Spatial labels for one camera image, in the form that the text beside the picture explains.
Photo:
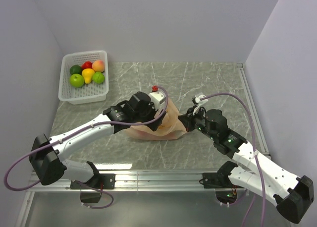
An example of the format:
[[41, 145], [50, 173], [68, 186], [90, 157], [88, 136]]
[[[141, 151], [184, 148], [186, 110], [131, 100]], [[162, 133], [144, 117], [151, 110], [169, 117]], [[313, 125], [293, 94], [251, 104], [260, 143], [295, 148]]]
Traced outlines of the translucent orange plastic bag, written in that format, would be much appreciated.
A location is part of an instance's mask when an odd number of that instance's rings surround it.
[[137, 140], [176, 140], [187, 133], [186, 128], [178, 119], [179, 115], [179, 110], [173, 101], [169, 99], [166, 115], [156, 131], [152, 131], [147, 126], [141, 125], [132, 126], [129, 129], [124, 130], [124, 133], [128, 137]]

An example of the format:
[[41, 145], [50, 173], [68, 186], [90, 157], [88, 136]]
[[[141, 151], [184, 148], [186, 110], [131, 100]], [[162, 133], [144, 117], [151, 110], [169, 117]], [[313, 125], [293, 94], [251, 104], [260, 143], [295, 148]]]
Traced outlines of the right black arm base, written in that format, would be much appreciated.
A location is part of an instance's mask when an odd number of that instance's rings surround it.
[[233, 204], [237, 201], [237, 187], [229, 179], [222, 178], [218, 173], [205, 172], [199, 180], [204, 189], [213, 189], [215, 198], [220, 204]]

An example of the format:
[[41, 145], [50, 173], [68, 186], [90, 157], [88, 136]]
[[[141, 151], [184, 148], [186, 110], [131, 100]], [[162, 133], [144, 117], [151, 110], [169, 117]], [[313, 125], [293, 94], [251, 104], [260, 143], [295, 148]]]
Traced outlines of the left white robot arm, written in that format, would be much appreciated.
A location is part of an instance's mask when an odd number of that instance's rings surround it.
[[137, 92], [129, 100], [122, 101], [104, 110], [100, 115], [69, 132], [48, 138], [42, 134], [36, 137], [33, 150], [36, 153], [29, 161], [42, 185], [50, 185], [60, 179], [79, 181], [88, 188], [99, 187], [102, 176], [90, 162], [76, 162], [69, 157], [77, 150], [105, 136], [128, 129], [135, 123], [142, 123], [152, 131], [160, 126], [167, 103], [166, 94], [154, 91], [149, 94]]

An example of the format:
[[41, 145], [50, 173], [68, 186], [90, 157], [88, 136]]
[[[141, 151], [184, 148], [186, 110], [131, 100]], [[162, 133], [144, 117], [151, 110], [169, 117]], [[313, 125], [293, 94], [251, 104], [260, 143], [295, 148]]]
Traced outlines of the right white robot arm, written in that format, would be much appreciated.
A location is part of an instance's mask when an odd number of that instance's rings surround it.
[[314, 184], [264, 156], [243, 136], [230, 129], [220, 110], [188, 109], [178, 117], [187, 131], [198, 130], [231, 160], [217, 172], [220, 185], [243, 187], [273, 204], [286, 220], [298, 224], [314, 201]]

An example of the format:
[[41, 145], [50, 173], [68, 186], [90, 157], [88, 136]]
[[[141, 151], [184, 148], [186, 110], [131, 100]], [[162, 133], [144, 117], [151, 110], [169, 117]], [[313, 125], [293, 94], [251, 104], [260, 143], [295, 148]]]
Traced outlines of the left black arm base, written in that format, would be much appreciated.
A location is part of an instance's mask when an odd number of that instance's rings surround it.
[[97, 204], [100, 202], [103, 191], [113, 190], [115, 174], [98, 174], [87, 182], [72, 180], [70, 189], [80, 190], [80, 201], [83, 204]]

